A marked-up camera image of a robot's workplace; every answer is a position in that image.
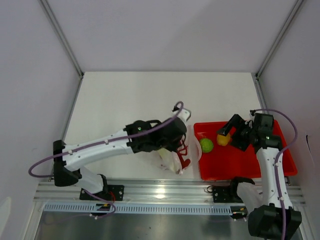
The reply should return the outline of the yellow lemon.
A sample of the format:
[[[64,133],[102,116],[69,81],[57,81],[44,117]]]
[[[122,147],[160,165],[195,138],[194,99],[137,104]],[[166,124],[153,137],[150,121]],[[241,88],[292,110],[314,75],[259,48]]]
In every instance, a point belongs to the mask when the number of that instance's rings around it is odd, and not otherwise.
[[[231,141],[231,135],[228,133],[226,136],[218,134],[216,136],[216,142],[219,146],[225,147]]]

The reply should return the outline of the clear zip top bag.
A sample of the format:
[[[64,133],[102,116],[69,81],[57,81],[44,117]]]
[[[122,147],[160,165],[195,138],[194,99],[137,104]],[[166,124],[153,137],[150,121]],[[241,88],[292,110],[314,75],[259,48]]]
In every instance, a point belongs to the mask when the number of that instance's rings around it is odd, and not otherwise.
[[[202,149],[199,141],[195,137],[192,125],[187,126],[186,136],[180,141],[181,146],[177,152],[170,152],[167,149],[160,149],[156,152],[155,165],[176,175],[182,175],[190,167],[198,167],[198,162],[202,156]]]

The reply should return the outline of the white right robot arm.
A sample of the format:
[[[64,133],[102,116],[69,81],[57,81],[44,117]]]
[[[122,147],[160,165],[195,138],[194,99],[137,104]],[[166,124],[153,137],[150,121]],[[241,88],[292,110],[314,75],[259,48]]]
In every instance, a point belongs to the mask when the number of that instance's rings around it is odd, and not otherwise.
[[[235,177],[228,196],[234,202],[242,200],[245,204],[251,236],[289,240],[299,228],[302,215],[294,210],[285,183],[283,153],[288,147],[283,146],[281,137],[273,133],[273,115],[258,110],[252,110],[250,114],[250,120],[234,114],[217,133],[226,135],[235,128],[230,145],[242,151],[248,146],[254,148],[261,172],[262,194],[257,192],[252,179]]]

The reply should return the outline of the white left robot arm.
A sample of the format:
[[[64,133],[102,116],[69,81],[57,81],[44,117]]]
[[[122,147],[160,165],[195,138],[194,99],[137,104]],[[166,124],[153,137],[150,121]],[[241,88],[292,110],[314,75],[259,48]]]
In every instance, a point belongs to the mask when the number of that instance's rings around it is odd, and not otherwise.
[[[179,175],[191,164],[188,157],[187,122],[191,112],[174,111],[176,117],[159,120],[137,120],[123,129],[96,141],[66,145],[55,141],[53,164],[54,184],[57,187],[77,185],[89,191],[97,200],[108,196],[109,186],[103,174],[93,173],[86,165],[110,157],[137,153],[158,154],[161,166]]]

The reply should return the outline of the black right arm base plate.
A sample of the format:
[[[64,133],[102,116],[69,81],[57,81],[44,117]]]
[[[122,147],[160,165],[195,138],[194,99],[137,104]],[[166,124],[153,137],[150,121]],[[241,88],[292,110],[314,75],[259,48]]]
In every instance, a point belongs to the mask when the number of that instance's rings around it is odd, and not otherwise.
[[[212,195],[214,203],[243,203],[231,185],[209,185],[206,191]]]

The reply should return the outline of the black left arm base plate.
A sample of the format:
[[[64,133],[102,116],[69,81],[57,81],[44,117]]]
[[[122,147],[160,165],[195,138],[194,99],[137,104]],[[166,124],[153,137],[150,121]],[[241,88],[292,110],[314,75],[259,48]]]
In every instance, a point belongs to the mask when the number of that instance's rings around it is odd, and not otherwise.
[[[103,190],[98,193],[94,193],[94,196],[97,196],[101,199],[107,200],[107,201],[122,201],[125,193],[125,186],[124,185],[114,185],[109,184],[107,186],[107,190]],[[83,201],[97,201],[98,199],[95,197],[92,197],[86,191],[82,188],[80,191],[79,199]]]

